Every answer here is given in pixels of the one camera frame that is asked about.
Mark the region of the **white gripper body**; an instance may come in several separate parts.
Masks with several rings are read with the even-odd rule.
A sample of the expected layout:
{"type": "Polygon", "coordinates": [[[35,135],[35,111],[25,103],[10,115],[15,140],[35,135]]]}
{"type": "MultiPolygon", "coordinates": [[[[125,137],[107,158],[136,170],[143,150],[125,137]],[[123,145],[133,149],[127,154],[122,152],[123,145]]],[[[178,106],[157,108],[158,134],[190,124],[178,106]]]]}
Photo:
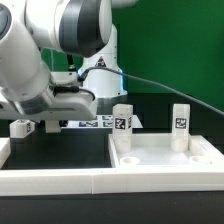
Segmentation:
{"type": "Polygon", "coordinates": [[[90,93],[59,93],[23,102],[7,101],[0,94],[0,119],[4,120],[93,120],[97,100],[90,93]]]}

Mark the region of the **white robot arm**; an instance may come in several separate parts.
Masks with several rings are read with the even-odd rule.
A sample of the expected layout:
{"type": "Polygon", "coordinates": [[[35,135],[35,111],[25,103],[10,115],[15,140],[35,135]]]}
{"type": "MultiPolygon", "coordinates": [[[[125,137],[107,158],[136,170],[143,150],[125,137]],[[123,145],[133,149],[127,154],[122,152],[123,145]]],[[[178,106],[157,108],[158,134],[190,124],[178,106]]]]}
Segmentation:
{"type": "Polygon", "coordinates": [[[92,120],[97,99],[57,82],[43,49],[91,57],[109,42],[112,10],[138,0],[0,0],[0,119],[92,120]]]}

